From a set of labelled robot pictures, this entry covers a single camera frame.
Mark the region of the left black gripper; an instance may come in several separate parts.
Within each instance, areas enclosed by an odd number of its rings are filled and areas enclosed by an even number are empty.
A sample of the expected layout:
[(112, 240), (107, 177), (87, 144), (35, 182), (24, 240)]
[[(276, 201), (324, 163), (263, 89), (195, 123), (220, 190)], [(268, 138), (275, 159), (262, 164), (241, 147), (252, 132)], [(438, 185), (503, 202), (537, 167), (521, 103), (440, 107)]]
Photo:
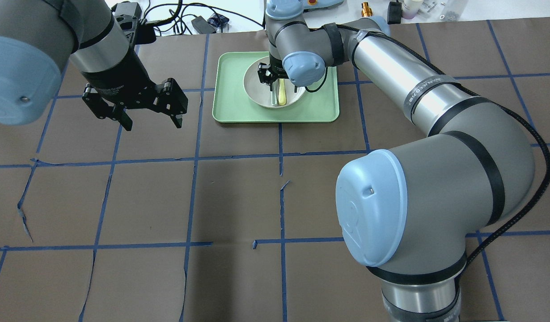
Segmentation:
[(83, 72), (87, 86), (81, 96), (97, 118), (115, 119), (126, 130), (133, 121), (125, 108), (149, 109), (169, 116), (176, 128), (182, 128), (188, 98), (176, 79), (152, 81), (134, 49), (129, 48), (122, 61), (102, 72)]

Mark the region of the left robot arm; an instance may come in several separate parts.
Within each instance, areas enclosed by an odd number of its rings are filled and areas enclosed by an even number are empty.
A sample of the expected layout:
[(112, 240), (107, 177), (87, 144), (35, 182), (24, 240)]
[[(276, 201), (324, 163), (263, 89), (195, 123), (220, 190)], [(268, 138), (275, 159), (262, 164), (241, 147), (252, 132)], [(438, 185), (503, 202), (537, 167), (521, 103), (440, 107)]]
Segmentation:
[(186, 95), (175, 79), (152, 81), (134, 49), (168, 22), (146, 21), (136, 3), (112, 11), (103, 0), (0, 0), (0, 123), (40, 118), (71, 62), (87, 80), (81, 98), (96, 118), (130, 131), (126, 111), (148, 109), (181, 128)]

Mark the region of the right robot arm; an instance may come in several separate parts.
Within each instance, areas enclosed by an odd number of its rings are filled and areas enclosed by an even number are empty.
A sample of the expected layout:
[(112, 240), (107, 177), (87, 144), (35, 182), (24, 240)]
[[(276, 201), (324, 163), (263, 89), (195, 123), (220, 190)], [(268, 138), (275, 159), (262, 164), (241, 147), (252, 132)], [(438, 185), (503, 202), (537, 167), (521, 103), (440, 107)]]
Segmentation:
[(393, 322), (458, 322), (460, 279), (550, 183), (550, 151), (516, 112), (392, 38), (381, 17), (317, 30), (301, 0), (267, 0), (259, 79), (307, 87), (351, 62), (425, 135), (347, 163), (336, 209), (351, 255), (381, 280)]

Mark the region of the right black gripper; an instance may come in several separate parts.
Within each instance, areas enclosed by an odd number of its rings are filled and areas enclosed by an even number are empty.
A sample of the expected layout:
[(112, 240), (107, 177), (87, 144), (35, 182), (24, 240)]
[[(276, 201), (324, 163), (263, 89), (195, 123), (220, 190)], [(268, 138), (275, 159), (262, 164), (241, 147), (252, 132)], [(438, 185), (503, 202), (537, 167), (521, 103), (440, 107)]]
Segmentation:
[(269, 68), (267, 72), (258, 72), (258, 79), (261, 84), (267, 84), (273, 88), (275, 79), (286, 79), (287, 72), (283, 67), (283, 59), (277, 53), (269, 53)]

